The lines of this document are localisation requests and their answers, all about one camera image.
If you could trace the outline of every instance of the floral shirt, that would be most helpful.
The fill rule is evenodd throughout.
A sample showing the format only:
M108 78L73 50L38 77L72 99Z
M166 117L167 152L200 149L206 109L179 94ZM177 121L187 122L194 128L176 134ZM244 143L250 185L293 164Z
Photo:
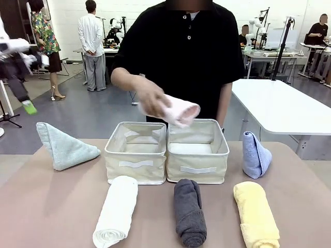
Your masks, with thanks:
M51 24L44 19L40 12L31 13L31 22L35 35L40 34L40 38L46 43L45 46L38 43L39 49L45 55L51 55L52 53L61 51L60 46L55 38Z

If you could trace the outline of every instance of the hand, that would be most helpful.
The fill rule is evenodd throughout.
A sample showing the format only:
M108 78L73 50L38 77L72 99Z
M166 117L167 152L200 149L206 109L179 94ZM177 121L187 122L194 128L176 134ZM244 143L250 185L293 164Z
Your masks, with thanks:
M155 83L142 76L134 75L132 80L139 102L146 113L155 117L163 117L164 112L159 101L166 107L171 107L171 103L165 96L163 90Z
M38 42L39 42L39 44L46 46L46 43L42 39L39 39Z

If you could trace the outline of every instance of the fabric storage basket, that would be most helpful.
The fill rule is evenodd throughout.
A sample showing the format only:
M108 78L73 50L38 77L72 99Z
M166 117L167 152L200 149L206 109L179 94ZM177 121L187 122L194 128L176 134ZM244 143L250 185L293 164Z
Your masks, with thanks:
M189 128L168 127L167 179L191 179L221 184L227 171L229 147L217 121L195 119Z
M118 176L133 177L140 185L164 183L166 148L165 124L119 123L104 149L108 183Z

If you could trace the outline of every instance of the folded towel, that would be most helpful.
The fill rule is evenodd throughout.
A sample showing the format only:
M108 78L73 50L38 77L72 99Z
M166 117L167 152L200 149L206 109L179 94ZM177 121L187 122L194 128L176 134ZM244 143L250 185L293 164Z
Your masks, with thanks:
M164 111L163 120L169 124L176 125L180 128L189 127L192 124L193 120L199 115L200 106L195 103L184 101L168 95L166 95L166 97L171 102L171 107L166 107L160 101L160 105L162 106ZM146 111L143 109L142 105L140 104L139 104L139 110L144 115L147 115Z
M279 248L279 230L264 189L255 182L242 182L233 188L241 229L247 248Z
M38 122L36 126L41 142L53 158L55 170L63 171L101 154L96 146L85 144L48 123Z
M176 233L184 246L199 247L207 238L199 185L193 180L180 180L175 186L174 206Z
M134 178L119 176L113 180L93 233L97 248L111 247L128 237L137 194L138 182Z
M273 158L271 152L265 149L252 132L243 136L244 172L247 176L258 179L269 168Z

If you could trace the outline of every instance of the gray pants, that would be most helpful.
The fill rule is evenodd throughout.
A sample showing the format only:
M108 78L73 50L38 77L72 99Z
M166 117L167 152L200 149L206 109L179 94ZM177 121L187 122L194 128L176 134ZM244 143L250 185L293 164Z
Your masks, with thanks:
M106 57L101 55L99 57L85 56L86 73L87 73L87 89L94 90L97 85L97 90L106 88Z

